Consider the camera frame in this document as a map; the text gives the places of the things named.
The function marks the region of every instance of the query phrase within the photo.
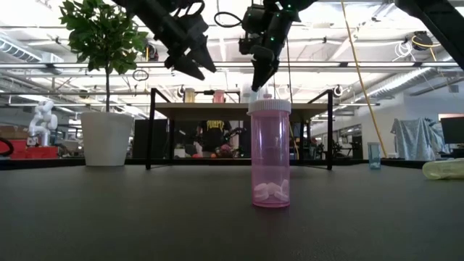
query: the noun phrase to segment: potted plant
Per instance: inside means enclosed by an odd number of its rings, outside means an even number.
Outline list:
[[[69,46],[78,62],[88,60],[88,71],[104,69],[106,112],[85,112],[81,116],[86,164],[124,165],[131,134],[131,116],[109,112],[109,75],[135,70],[137,52],[143,51],[148,33],[117,5],[103,0],[64,1],[61,23],[71,30]]]

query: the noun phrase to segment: gray cloth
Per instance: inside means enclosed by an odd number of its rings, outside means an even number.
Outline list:
[[[396,135],[399,157],[406,160],[435,160],[438,152],[447,151],[442,131],[431,127],[425,119],[395,119],[391,133]]]

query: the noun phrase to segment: green leaves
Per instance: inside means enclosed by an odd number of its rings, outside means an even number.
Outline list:
[[[71,31],[69,46],[77,54],[78,62],[88,59],[88,70],[108,68],[123,74],[137,68],[137,51],[143,51],[147,32],[137,27],[118,6],[102,0],[70,0],[60,7],[61,23]]]

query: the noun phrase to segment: yellow container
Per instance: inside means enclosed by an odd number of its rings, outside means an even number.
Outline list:
[[[194,103],[195,102],[195,89],[186,88],[183,93],[183,98],[185,103]]]

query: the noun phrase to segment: white planter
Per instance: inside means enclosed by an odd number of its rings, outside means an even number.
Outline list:
[[[108,112],[84,112],[80,118],[87,166],[123,166],[133,118]]]

